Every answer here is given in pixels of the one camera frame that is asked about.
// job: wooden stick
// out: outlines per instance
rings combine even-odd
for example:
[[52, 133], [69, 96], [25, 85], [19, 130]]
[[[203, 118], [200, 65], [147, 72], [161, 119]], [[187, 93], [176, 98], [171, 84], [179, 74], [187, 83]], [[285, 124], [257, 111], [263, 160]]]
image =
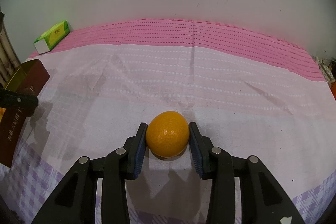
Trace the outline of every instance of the wooden stick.
[[9, 57], [9, 60], [13, 64], [14, 68], [17, 68], [17, 67], [19, 67], [20, 62], [17, 59], [15, 53], [13, 52], [11, 44], [9, 43], [9, 40], [8, 40], [8, 37], [7, 37], [7, 33], [6, 33], [6, 30], [5, 30], [5, 25], [2, 24], [0, 26], [0, 29], [1, 29], [1, 32], [0, 32], [0, 41], [1, 41], [1, 44], [2, 44], [2, 46], [3, 46], [3, 48], [4, 48], [5, 52], [6, 52], [7, 56]]
[[5, 81], [8, 81], [10, 75], [6, 70], [5, 66], [3, 65], [2, 61], [0, 60], [0, 76], [4, 78]]
[[6, 70], [8, 71], [8, 73], [10, 75], [12, 75], [13, 72], [14, 72], [14, 69], [13, 69], [12, 63], [8, 59], [8, 56], [5, 52], [5, 49], [2, 46], [2, 40], [1, 40], [1, 43], [0, 43], [0, 59], [3, 63], [3, 65], [5, 66]]
[[0, 83], [3, 87], [5, 87], [6, 85], [6, 81], [2, 78], [2, 76], [0, 75]]

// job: pink fabric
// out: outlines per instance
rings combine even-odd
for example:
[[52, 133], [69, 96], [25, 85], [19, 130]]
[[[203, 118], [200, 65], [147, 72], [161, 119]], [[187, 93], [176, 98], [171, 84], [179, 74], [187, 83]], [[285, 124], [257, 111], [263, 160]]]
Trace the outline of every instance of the pink fabric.
[[[238, 27], [178, 19], [142, 19], [77, 30], [52, 52], [95, 44], [204, 47], [285, 68], [312, 81], [324, 81], [302, 48]], [[37, 56], [34, 52], [30, 58]]]

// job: silver rivet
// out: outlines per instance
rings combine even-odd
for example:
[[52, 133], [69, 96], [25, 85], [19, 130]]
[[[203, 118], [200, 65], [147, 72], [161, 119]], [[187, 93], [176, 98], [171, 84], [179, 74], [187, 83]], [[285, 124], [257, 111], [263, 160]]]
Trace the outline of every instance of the silver rivet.
[[118, 155], [123, 155], [123, 154], [125, 154], [125, 152], [126, 152], [126, 149], [125, 149], [125, 148], [118, 148], [118, 149], [116, 150], [116, 153], [117, 153]]
[[259, 159], [256, 156], [250, 156], [249, 159], [250, 159], [250, 162], [252, 162], [254, 164], [256, 164], [259, 161]]
[[84, 163], [86, 163], [86, 162], [87, 162], [87, 157], [80, 157], [79, 160], [78, 160], [78, 162], [79, 162], [80, 164], [84, 164]]
[[222, 150], [219, 147], [214, 146], [211, 148], [212, 153], [219, 154], [222, 152]]

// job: yellow label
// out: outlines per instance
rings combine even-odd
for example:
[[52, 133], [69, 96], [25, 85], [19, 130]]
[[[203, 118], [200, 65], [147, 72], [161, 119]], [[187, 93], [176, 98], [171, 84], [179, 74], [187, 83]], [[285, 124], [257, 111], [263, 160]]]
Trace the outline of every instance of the yellow label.
[[62, 22], [60, 25], [56, 26], [53, 30], [51, 30], [49, 41], [48, 41], [49, 45], [52, 46], [63, 35], [64, 35], [64, 22]]

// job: triangular cutout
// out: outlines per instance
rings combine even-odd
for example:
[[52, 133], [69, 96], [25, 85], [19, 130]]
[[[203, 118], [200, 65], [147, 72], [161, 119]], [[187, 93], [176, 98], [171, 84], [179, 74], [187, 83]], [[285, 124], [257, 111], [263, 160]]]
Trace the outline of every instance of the triangular cutout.
[[261, 185], [261, 191], [262, 191], [262, 197], [264, 199], [264, 204], [266, 206], [271, 206], [274, 204], [279, 204], [282, 202], [282, 198], [277, 192], [277, 190], [274, 188], [274, 186], [271, 184], [271, 182], [268, 180], [268, 178], [265, 176], [264, 173], [259, 172], [258, 173], [260, 185]]
[[78, 174], [74, 173], [55, 199], [59, 206], [70, 208], [74, 202]]

